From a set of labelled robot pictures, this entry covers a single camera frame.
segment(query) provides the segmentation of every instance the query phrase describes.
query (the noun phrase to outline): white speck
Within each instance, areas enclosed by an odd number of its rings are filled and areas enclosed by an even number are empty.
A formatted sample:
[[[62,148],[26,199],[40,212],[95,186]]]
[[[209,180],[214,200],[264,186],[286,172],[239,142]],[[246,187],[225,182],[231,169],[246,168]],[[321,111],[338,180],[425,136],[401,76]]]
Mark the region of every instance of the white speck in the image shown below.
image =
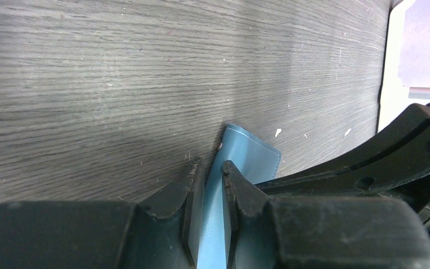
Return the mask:
[[[278,137],[278,134],[281,133],[281,129],[277,129],[276,130],[276,134],[274,135],[274,137]]]
[[[346,136],[349,134],[349,132],[350,132],[351,130],[352,130],[352,129],[351,129],[351,128],[349,128],[349,130],[347,130],[347,131],[345,132],[344,137],[346,137]]]

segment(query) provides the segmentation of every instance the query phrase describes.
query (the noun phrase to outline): blue strip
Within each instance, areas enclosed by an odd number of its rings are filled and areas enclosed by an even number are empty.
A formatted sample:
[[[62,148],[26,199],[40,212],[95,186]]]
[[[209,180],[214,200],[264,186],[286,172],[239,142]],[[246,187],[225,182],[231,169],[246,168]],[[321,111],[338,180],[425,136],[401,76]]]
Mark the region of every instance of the blue strip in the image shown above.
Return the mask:
[[[228,124],[208,176],[203,204],[197,268],[226,269],[225,231],[222,203],[222,165],[231,160],[253,184],[274,179],[281,152],[247,130]]]

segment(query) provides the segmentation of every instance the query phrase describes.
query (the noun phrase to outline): gray wood grain surface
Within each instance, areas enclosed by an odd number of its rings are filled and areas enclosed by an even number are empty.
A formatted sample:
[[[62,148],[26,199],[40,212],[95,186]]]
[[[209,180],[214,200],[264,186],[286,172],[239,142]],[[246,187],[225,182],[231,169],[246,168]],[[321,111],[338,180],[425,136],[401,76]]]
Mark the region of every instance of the gray wood grain surface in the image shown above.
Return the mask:
[[[226,123],[278,176],[375,132],[389,0],[0,1],[0,202],[140,201]],[[277,128],[282,131],[277,138]]]

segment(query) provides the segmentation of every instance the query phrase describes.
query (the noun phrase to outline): wooden panel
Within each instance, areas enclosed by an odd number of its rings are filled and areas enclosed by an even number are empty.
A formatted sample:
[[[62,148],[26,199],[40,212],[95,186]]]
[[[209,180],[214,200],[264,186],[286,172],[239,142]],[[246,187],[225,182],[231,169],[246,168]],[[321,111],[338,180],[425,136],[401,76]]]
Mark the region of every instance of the wooden panel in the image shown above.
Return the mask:
[[[278,176],[346,152],[375,132],[389,7],[0,1],[0,202],[140,201],[228,122]]]

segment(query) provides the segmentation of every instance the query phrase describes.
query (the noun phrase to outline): blue plastic tab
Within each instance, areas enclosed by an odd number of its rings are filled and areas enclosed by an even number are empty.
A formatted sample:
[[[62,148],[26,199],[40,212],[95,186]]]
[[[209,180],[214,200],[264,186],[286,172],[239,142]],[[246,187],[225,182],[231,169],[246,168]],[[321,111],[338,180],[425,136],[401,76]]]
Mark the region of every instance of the blue plastic tab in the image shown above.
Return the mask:
[[[205,188],[197,264],[200,269],[227,268],[222,202],[222,165],[226,160],[233,161],[243,176],[256,184],[274,178],[281,152],[247,130],[227,125]]]

